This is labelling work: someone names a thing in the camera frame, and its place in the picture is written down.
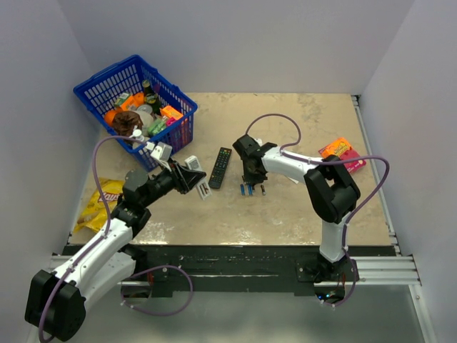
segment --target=yellow chip bag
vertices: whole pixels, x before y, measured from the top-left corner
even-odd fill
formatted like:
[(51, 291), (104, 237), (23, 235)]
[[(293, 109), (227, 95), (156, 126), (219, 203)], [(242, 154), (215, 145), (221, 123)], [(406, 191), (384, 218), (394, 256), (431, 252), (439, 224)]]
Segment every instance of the yellow chip bag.
[[(124, 181), (110, 180), (100, 178), (100, 185), (103, 194), (108, 201), (109, 210), (112, 211), (117, 205), (117, 199), (122, 193)], [(105, 206), (100, 197), (100, 193), (96, 190), (86, 208), (79, 215), (74, 232), (78, 232), (82, 227), (88, 227), (94, 232), (100, 231), (108, 219)]]

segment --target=floor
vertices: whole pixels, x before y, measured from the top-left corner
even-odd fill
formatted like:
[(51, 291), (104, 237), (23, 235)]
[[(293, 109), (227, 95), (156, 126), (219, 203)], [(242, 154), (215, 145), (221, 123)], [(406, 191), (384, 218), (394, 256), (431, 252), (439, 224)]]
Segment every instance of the floor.
[[(199, 106), (194, 118), (194, 140), (174, 155), (184, 163), (196, 155), (210, 174), (220, 146), (231, 145), (246, 127), (265, 113), (293, 117), (301, 127), (302, 140), (290, 148), (300, 154), (318, 156), (318, 150), (343, 136), (360, 155), (366, 153), (362, 133), (348, 94), (227, 94), (188, 93)], [(267, 118), (257, 122), (250, 135), (284, 144), (295, 141), (294, 126), (284, 119)], [(124, 179), (138, 168), (137, 162), (115, 141), (99, 151), (99, 176)], [(206, 201), (197, 192), (183, 196), (171, 192), (150, 206), (152, 218), (134, 239), (137, 244), (307, 244), (321, 242), (321, 220), (314, 213), (303, 184), (284, 176), (268, 175), (266, 196), (256, 192), (242, 197), (242, 164), (233, 152), (222, 188)], [(353, 174), (362, 198), (375, 187), (369, 165)], [(92, 174), (81, 197), (84, 208), (95, 190)], [(94, 233), (87, 228), (74, 233), (71, 243), (87, 242)], [(390, 245), (381, 203), (373, 198), (353, 219), (349, 230), (351, 245)]]

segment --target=remote control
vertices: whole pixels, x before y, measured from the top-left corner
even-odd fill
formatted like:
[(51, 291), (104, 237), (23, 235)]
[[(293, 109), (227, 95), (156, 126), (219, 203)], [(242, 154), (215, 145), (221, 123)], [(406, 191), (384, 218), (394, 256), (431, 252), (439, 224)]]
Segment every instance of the remote control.
[(209, 186), (212, 189), (219, 189), (222, 185), (222, 180), (224, 179), (224, 174), (226, 173), (227, 166), (229, 165), (229, 159), (231, 155), (231, 149), (229, 148), (220, 148), (219, 154), (217, 155), (216, 163), (214, 164), (213, 171), (209, 177)]

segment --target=gray wall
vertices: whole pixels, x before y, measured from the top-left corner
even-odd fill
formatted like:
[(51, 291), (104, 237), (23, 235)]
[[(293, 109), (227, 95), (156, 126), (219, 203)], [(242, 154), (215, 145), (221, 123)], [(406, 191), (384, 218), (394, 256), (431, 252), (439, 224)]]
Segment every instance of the gray wall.
[(31, 278), (60, 252), (96, 139), (72, 88), (91, 70), (59, 5), (0, 11), (0, 332), (24, 342)]
[(455, 342), (457, 2), (416, 0), (361, 97), (403, 253), (414, 253), (439, 342)]
[(360, 94), (413, 0), (59, 0), (93, 69), (140, 54), (185, 91)]

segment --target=blue basket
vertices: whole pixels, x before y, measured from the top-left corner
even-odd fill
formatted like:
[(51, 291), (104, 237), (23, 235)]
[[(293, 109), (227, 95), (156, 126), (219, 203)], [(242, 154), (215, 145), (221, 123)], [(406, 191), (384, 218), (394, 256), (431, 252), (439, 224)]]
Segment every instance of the blue basket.
[[(157, 69), (146, 63), (139, 55), (130, 56), (105, 68), (89, 80), (74, 87), (73, 92), (108, 133), (116, 135), (116, 132), (104, 121), (105, 113), (114, 108), (114, 102), (122, 92), (136, 94), (143, 91), (141, 82), (144, 79), (151, 82), (155, 91), (160, 86), (157, 94), (163, 106), (172, 105), (183, 114), (183, 117), (176, 123), (149, 139), (155, 144), (162, 141), (171, 145), (172, 153), (175, 154), (189, 144), (194, 137), (194, 112), (197, 110), (197, 104), (177, 86), (168, 82)], [(118, 142), (128, 153), (134, 155), (148, 172), (159, 165), (145, 148), (132, 149), (124, 141), (118, 139)]]

